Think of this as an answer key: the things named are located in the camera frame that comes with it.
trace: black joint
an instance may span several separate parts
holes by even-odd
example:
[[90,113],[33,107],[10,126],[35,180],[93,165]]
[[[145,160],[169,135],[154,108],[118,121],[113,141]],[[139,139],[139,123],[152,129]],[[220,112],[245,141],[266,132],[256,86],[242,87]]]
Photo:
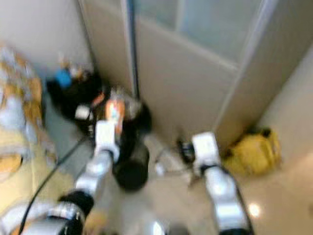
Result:
[[218,167],[218,165],[213,164],[213,165],[202,165],[202,166],[200,166],[201,175],[203,175],[206,170],[208,170],[209,168],[212,168],[212,167]]
[[74,203],[83,211],[85,217],[87,217],[94,204],[93,197],[83,191],[71,192],[60,197],[58,201]]
[[251,232],[246,229],[229,229],[220,232],[220,235],[251,235]]
[[195,150],[192,143],[183,142],[181,139],[176,141],[178,146],[179,153],[182,157],[182,160],[186,164],[191,164],[195,161]]

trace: clutter pile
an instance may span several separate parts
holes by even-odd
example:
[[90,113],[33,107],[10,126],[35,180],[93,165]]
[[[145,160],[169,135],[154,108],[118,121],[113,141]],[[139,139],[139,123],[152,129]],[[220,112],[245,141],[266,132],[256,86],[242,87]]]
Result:
[[[0,44],[0,235],[19,225],[27,200],[57,161],[42,117],[41,80],[12,48]],[[58,172],[35,203],[30,219],[72,187]]]
[[73,120],[95,144],[95,126],[99,120],[115,125],[115,142],[120,147],[119,161],[113,174],[127,191],[140,189],[148,178],[149,152],[143,136],[151,130],[146,105],[122,88],[112,88],[93,74],[62,60],[55,78],[47,82],[52,101],[61,113]]

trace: black cable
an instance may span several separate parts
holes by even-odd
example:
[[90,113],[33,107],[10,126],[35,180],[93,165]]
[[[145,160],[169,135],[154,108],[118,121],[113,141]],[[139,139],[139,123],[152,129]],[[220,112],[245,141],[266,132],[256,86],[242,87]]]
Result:
[[40,184],[40,186],[37,188],[35,194],[33,195],[32,199],[29,201],[27,209],[24,213],[23,219],[21,221],[21,226],[20,226],[20,230],[19,230],[19,235],[22,234],[24,227],[25,227],[25,223],[27,220],[27,216],[29,214],[30,208],[32,207],[35,199],[37,198],[38,194],[40,193],[40,191],[44,188],[44,186],[46,185],[46,183],[50,180],[50,178],[53,176],[53,174],[56,172],[56,170],[59,168],[60,165],[62,165],[75,151],[76,149],[83,143],[85,142],[85,140],[87,140],[88,138],[86,136],[82,137],[76,144],[75,146],[68,151],[64,157],[62,157],[57,164],[55,165],[55,167],[51,170],[51,172],[47,175],[47,177],[44,179],[44,181],[42,181],[42,183]]

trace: orange object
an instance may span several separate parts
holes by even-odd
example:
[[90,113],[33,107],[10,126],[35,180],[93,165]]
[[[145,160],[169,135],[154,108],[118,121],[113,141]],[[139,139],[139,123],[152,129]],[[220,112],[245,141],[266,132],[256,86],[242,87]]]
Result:
[[98,95],[93,101],[92,101],[92,107],[97,106],[104,100],[105,96],[104,93],[102,92],[100,95]]
[[106,104],[106,120],[115,123],[115,133],[121,134],[125,116],[125,103],[123,100],[110,99]]

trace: yellow cloth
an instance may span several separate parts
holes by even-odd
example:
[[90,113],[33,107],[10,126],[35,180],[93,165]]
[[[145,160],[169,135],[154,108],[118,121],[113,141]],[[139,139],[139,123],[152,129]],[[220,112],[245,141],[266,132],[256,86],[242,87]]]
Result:
[[23,105],[24,114],[28,121],[30,121],[34,126],[42,123],[42,116],[41,116],[41,106],[40,103],[36,101],[29,101],[25,102]]
[[[35,157],[23,164],[11,177],[0,183],[0,215],[17,203],[28,201],[42,180],[51,171],[48,167],[42,148],[33,146]],[[73,179],[69,174],[56,172],[39,198],[57,200],[73,187]]]
[[1,85],[4,91],[4,96],[9,97],[11,95],[17,96],[20,99],[23,99],[24,92],[23,90],[15,84],[2,84]]
[[20,154],[2,155],[0,158],[0,181],[6,179],[13,172],[16,172],[22,164]]
[[262,174],[281,162],[281,149],[277,134],[247,135],[230,149],[231,156],[222,161],[232,173]]
[[[4,43],[0,42],[1,48],[6,47]],[[14,52],[12,49],[7,47],[14,54],[14,64],[7,64],[5,61],[0,62],[0,71],[7,74],[9,79],[5,82],[0,78],[1,83],[15,84],[19,89],[29,89],[33,100],[41,103],[42,99],[42,86],[40,78],[34,73],[33,68],[29,65],[26,60],[23,59],[19,54]]]
[[25,136],[19,131],[6,130],[0,127],[0,154],[3,153],[3,149],[14,149],[15,147],[29,148]]

